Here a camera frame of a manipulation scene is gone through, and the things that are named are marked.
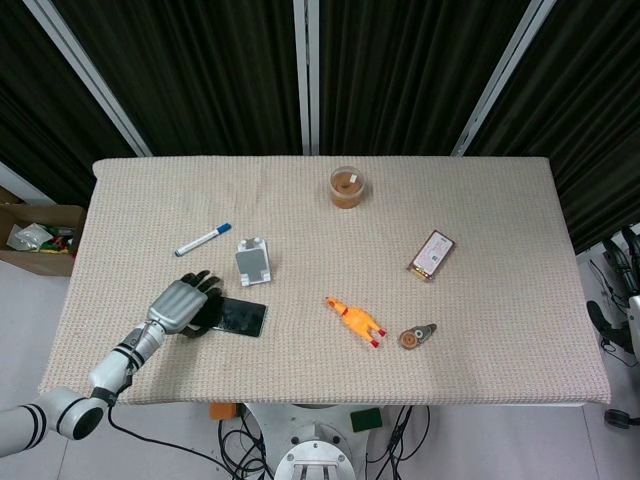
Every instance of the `yellow rubber chicken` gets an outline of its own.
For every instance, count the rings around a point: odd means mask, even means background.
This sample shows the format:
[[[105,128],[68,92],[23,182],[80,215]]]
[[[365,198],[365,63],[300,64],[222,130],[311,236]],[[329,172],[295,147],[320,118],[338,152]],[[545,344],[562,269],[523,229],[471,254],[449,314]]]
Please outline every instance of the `yellow rubber chicken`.
[[[347,307],[335,297],[326,297],[325,300],[327,301],[327,305],[340,314],[347,327],[356,332],[371,345],[378,348],[380,343],[373,339],[369,330],[378,332],[381,337],[384,337],[387,332],[378,326],[371,315],[360,308]]]

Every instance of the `floor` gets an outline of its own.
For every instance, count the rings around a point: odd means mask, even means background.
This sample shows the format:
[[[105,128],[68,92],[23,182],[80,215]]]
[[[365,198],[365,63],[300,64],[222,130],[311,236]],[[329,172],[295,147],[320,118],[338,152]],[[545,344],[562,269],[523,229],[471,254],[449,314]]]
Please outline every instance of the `floor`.
[[[585,297],[597,300],[613,318],[589,268],[589,258],[605,267],[597,249],[579,257]],[[0,335],[0,410],[37,396],[67,287],[66,278],[39,277],[0,262],[0,322],[4,328]],[[603,358],[613,406],[640,415],[640,367],[627,368],[608,355]],[[602,419],[605,408],[432,407],[429,437],[420,454],[401,465],[400,473],[405,480],[636,479],[640,475],[640,428],[624,431],[606,426]],[[385,411],[385,418],[390,420],[395,411]],[[416,410],[406,433],[406,451],[419,440],[425,413]],[[214,456],[219,452],[216,424],[208,418],[207,405],[121,406],[115,414],[120,424],[143,435]],[[371,435],[370,457],[383,451],[389,430],[387,426]],[[232,455],[241,453],[239,445],[237,448]],[[0,459],[0,480],[101,480],[122,477],[123,471],[126,478],[135,480],[227,478],[206,460],[140,442],[106,422],[83,441],[68,442],[50,434],[37,449]],[[369,478],[375,478],[375,473],[370,468]]]

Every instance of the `orange object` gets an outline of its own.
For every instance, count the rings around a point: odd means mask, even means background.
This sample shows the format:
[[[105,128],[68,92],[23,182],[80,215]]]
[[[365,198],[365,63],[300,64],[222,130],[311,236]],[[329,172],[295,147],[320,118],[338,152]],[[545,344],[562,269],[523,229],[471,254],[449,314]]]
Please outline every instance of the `orange object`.
[[[326,301],[327,305],[340,314],[342,321],[351,331],[360,335],[376,348],[380,345],[380,342],[371,336],[370,330],[378,332],[381,337],[384,337],[387,332],[380,328],[371,315],[360,308],[347,307],[335,297],[327,297]]]
[[[209,418],[212,420],[229,420],[238,415],[237,403],[209,404]]]

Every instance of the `phone screen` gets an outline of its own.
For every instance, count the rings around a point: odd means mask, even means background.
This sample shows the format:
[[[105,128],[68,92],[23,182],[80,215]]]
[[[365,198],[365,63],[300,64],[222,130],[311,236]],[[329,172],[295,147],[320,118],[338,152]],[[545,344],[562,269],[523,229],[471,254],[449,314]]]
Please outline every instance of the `phone screen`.
[[[266,314],[265,305],[218,297],[205,303],[191,324],[259,337]]]

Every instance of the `curtain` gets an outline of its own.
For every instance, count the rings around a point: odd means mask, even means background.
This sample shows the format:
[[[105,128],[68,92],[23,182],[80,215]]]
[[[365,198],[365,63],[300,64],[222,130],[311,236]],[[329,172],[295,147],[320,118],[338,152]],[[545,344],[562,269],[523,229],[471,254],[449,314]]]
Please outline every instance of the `curtain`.
[[[577,252],[640,221],[640,3],[558,2],[467,154],[549,157]]]
[[[154,155],[301,154],[291,0],[56,0]]]
[[[449,155],[528,0],[322,0],[325,155]]]
[[[91,164],[133,152],[22,2],[2,2],[0,30],[0,162],[58,203],[87,205]]]

